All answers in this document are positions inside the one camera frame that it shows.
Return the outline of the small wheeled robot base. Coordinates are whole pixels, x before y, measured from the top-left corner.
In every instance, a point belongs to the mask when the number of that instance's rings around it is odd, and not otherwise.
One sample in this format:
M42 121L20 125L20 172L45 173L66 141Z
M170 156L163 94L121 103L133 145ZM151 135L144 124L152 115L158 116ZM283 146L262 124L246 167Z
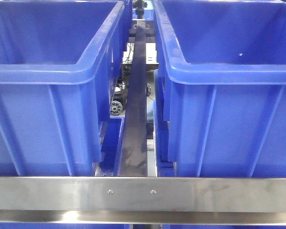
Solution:
M118 80L116 83L114 94L110 107L110 114L118 116L126 107L128 96L128 83L124 80Z

